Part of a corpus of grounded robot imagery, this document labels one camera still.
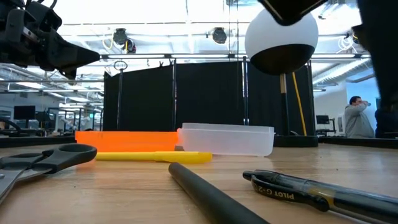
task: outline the black partition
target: black partition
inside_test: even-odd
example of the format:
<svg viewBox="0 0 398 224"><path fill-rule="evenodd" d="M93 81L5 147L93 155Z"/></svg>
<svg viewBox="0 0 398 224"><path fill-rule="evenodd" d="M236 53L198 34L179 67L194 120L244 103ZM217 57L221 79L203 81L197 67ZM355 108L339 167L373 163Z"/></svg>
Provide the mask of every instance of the black partition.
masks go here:
<svg viewBox="0 0 398 224"><path fill-rule="evenodd" d="M312 79L308 67L295 72L303 115L308 135L315 135L313 117ZM292 74L286 75L290 130L303 135L299 103ZM282 134L282 104L279 76L266 75L248 63L248 115L249 125L273 126Z"/></svg>
<svg viewBox="0 0 398 224"><path fill-rule="evenodd" d="M279 76L265 75L250 63L247 74L249 125L273 126L277 134L282 134ZM308 67L296 71L296 78L307 134L314 135ZM115 131L119 75L105 74L104 85L103 127L104 131ZM287 93L290 130L303 134L291 74L287 75ZM243 125L243 63L187 63L125 72L121 105L122 131L175 131L182 123Z"/></svg>
<svg viewBox="0 0 398 224"><path fill-rule="evenodd" d="M178 64L176 127L182 123L243 125L241 62Z"/></svg>
<svg viewBox="0 0 398 224"><path fill-rule="evenodd" d="M173 131L173 66L123 74L120 131ZM119 75L104 87L104 131L117 130Z"/></svg>

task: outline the orange container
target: orange container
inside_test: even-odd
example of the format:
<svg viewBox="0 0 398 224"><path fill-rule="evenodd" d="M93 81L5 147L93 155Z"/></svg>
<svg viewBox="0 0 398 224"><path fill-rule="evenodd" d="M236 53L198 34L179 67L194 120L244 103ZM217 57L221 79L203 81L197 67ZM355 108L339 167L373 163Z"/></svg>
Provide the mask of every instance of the orange container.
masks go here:
<svg viewBox="0 0 398 224"><path fill-rule="evenodd" d="M98 152L174 151L177 132L77 131L77 143L97 148Z"/></svg>

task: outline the white plastic container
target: white plastic container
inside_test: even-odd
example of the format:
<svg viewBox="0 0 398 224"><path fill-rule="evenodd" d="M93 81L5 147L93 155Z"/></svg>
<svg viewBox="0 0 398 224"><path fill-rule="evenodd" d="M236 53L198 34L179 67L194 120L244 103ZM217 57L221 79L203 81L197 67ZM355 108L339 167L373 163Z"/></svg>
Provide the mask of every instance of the white plastic container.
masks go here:
<svg viewBox="0 0 398 224"><path fill-rule="evenodd" d="M178 130L178 138L186 151L268 156L274 145L274 128L184 123Z"/></svg>

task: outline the wooden table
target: wooden table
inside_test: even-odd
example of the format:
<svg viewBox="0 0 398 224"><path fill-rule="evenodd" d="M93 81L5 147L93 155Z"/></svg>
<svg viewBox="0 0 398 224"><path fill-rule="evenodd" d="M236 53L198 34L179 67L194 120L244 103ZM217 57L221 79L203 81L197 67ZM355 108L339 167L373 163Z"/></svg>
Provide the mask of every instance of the wooden table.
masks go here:
<svg viewBox="0 0 398 224"><path fill-rule="evenodd" d="M0 156L41 151L1 149ZM398 151L320 145L275 148L271 156L215 156L187 166L271 223L353 223L345 217L255 193L242 171L285 174L398 197ZM93 161L16 186L0 206L1 224L208 223L172 180L168 164Z"/></svg>

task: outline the black scissor handle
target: black scissor handle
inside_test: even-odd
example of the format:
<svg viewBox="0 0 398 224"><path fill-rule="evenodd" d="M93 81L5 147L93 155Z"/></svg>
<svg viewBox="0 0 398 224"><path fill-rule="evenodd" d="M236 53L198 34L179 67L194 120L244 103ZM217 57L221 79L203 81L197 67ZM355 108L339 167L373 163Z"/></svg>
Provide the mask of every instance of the black scissor handle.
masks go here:
<svg viewBox="0 0 398 224"><path fill-rule="evenodd" d="M0 168L6 167L25 167L29 169L36 162L44 159L41 153L23 153L14 156L5 156L0 158Z"/></svg>
<svg viewBox="0 0 398 224"><path fill-rule="evenodd" d="M46 174L54 174L71 166L89 162L97 155L97 149L84 144L67 144L57 149L44 151L48 156L32 165L32 168L51 169Z"/></svg>

